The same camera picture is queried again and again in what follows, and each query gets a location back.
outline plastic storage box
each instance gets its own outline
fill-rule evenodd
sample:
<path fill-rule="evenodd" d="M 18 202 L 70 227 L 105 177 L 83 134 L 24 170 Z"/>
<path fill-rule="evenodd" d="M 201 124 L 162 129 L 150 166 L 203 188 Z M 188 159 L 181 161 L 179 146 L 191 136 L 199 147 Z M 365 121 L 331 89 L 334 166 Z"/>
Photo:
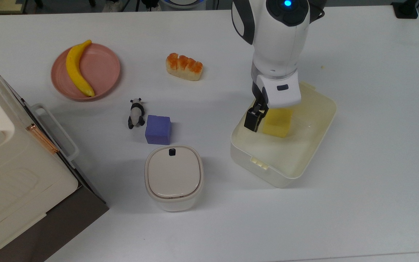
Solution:
<path fill-rule="evenodd" d="M 285 138 L 263 134 L 243 126 L 242 117 L 231 135 L 231 157 L 248 171 L 276 187 L 299 178 L 323 140 L 336 114 L 336 103 L 300 83 L 301 103 L 292 107 L 291 127 Z"/>
<path fill-rule="evenodd" d="M 166 211 L 191 208 L 203 188 L 203 164 L 189 146 L 163 146 L 147 158 L 147 192 Z"/>

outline floor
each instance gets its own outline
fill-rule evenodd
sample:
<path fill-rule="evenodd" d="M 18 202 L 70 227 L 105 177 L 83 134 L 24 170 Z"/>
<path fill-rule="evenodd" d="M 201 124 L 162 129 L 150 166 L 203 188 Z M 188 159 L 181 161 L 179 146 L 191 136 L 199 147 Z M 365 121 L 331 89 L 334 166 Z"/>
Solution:
<path fill-rule="evenodd" d="M 92 7 L 88 0 L 42 0 L 43 8 L 38 8 L 34 0 L 27 0 L 25 12 L 33 13 L 95 13 L 101 12 L 105 0 L 96 0 L 96 6 Z M 232 0 L 207 0 L 207 10 L 215 9 L 219 1 L 218 9 L 230 9 Z M 327 6 L 346 6 L 346 5 L 389 5 L 392 0 L 328 0 Z M 137 0 L 129 0 L 124 12 L 135 12 Z M 139 11 L 146 11 L 143 3 L 139 4 Z"/>

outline bread loaf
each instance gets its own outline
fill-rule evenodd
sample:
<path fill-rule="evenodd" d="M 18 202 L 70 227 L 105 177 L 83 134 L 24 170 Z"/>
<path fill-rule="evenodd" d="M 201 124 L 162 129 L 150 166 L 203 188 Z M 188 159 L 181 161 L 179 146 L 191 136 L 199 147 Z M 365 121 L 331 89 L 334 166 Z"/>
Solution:
<path fill-rule="evenodd" d="M 191 81 L 198 81 L 203 71 L 203 64 L 185 55 L 171 53 L 166 58 L 166 70 L 173 76 Z"/>

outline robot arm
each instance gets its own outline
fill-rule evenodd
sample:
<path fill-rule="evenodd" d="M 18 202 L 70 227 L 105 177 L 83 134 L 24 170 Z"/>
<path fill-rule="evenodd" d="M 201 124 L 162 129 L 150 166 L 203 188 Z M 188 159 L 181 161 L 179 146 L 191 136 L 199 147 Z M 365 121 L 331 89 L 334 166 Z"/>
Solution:
<path fill-rule="evenodd" d="M 320 17 L 326 0 L 234 0 L 232 21 L 237 33 L 254 46 L 251 77 L 256 102 L 246 116 L 246 128 L 256 131 L 269 108 L 301 101 L 297 61 L 310 20 Z M 311 18 L 312 9 L 316 18 Z"/>

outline shoe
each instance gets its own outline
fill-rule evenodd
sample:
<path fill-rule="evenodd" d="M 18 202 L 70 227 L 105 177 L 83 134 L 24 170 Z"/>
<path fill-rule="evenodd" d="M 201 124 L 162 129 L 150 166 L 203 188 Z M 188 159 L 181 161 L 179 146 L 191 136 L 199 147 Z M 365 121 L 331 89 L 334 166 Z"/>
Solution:
<path fill-rule="evenodd" d="M 122 0 L 117 2 L 107 1 L 103 7 L 103 13 L 115 13 L 115 12 L 122 12 L 124 8 L 124 3 Z"/>
<path fill-rule="evenodd" d="M 147 9 L 148 12 L 154 12 L 154 11 L 161 11 L 161 7 L 159 3 L 156 4 L 156 7 L 150 7 Z"/>

